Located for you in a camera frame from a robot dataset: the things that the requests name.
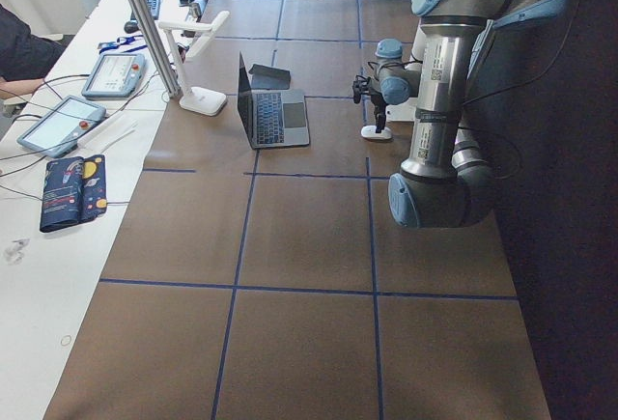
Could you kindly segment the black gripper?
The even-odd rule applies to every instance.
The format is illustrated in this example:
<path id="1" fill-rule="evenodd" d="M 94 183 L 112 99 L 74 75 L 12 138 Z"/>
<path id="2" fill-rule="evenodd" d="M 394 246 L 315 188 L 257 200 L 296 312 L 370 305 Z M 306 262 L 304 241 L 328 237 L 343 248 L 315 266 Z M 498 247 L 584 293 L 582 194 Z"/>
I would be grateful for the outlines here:
<path id="1" fill-rule="evenodd" d="M 374 105 L 376 131 L 383 132 L 386 123 L 386 115 L 384 113 L 386 111 L 386 102 L 381 94 L 371 95 L 371 102 Z"/>

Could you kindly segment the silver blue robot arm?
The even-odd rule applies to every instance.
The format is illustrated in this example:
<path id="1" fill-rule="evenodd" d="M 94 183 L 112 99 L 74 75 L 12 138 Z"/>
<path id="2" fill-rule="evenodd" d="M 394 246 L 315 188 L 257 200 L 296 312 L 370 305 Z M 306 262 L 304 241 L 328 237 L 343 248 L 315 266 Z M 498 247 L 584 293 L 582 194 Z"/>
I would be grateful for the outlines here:
<path id="1" fill-rule="evenodd" d="M 399 66 L 400 46 L 379 43 L 375 78 L 385 102 L 416 96 L 409 156 L 390 177 L 389 205 L 410 228 L 465 227 L 492 209 L 494 177 L 477 142 L 460 127 L 468 71 L 478 36 L 491 26 L 553 18 L 567 0 L 411 0 L 419 18 L 420 70 Z"/>

